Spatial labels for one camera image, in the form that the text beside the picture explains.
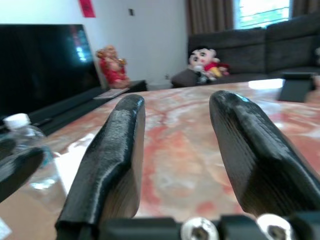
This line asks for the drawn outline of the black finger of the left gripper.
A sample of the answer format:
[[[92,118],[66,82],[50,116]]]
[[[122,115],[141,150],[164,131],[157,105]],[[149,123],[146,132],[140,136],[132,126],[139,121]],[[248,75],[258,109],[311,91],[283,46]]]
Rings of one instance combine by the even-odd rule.
[[[33,147],[0,161],[1,202],[16,192],[35,173],[45,155],[45,147]]]
[[[12,138],[0,139],[0,160],[12,155],[16,147],[16,141]]]

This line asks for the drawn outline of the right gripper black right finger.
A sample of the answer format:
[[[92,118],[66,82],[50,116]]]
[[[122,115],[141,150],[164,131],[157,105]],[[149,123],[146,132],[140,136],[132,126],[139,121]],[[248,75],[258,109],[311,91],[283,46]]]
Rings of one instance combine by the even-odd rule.
[[[319,175],[256,103],[219,90],[209,98],[209,114],[228,179],[246,213],[319,211]]]

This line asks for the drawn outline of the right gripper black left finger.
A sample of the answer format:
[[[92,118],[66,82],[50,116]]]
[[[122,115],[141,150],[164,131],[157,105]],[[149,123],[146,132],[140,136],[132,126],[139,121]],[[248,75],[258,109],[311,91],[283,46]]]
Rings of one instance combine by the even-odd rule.
[[[96,240],[103,222],[132,218],[141,198],[145,100],[123,97],[80,162],[55,223],[59,240]]]

